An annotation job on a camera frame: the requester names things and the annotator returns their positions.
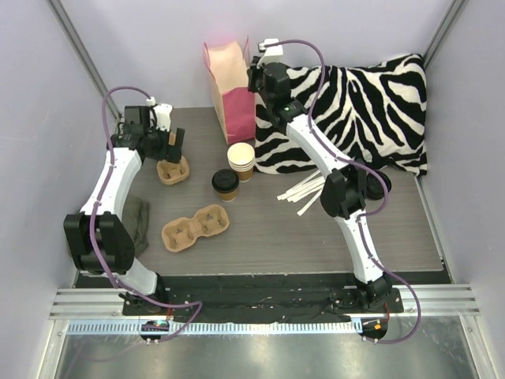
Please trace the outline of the pink paper gift bag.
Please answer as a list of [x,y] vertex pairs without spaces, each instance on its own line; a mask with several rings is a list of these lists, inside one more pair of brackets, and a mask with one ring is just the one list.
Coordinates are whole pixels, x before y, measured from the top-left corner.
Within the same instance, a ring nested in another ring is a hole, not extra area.
[[210,47],[203,44],[203,60],[208,72],[211,98],[227,144],[255,136],[256,101],[248,90],[249,40]]

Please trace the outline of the black plastic cup lid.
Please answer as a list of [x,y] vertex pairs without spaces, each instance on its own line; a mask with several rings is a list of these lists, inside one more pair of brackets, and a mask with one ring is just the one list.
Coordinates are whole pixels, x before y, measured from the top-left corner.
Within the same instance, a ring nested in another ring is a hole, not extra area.
[[231,169],[216,171],[211,179],[213,189],[218,193],[231,193],[239,186],[239,177]]

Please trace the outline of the single brown paper cup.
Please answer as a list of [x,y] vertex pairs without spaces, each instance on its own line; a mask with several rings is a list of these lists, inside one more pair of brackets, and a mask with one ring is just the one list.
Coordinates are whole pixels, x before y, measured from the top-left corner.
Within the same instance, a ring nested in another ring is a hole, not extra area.
[[215,189],[215,192],[222,201],[232,201],[238,195],[238,187],[232,190]]

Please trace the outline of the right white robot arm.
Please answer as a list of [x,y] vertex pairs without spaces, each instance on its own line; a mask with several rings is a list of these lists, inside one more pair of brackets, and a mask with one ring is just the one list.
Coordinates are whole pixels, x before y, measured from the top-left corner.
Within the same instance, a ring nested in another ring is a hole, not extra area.
[[307,109],[290,94],[287,67],[255,56],[248,68],[250,92],[267,108],[268,121],[298,144],[324,177],[320,203],[339,225],[353,262],[356,300],[367,312],[384,308],[390,276],[377,256],[365,216],[366,167],[340,152],[316,126]]

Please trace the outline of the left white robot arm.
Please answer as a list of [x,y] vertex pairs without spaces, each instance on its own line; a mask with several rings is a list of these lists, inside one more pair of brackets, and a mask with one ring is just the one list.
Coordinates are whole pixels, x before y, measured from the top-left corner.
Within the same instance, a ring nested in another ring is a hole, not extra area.
[[122,216],[130,186],[146,159],[181,161],[185,131],[170,129],[172,111],[167,103],[125,107],[117,132],[107,142],[105,164],[92,195],[63,223],[76,268],[125,288],[152,315],[167,308],[164,282],[136,258]]

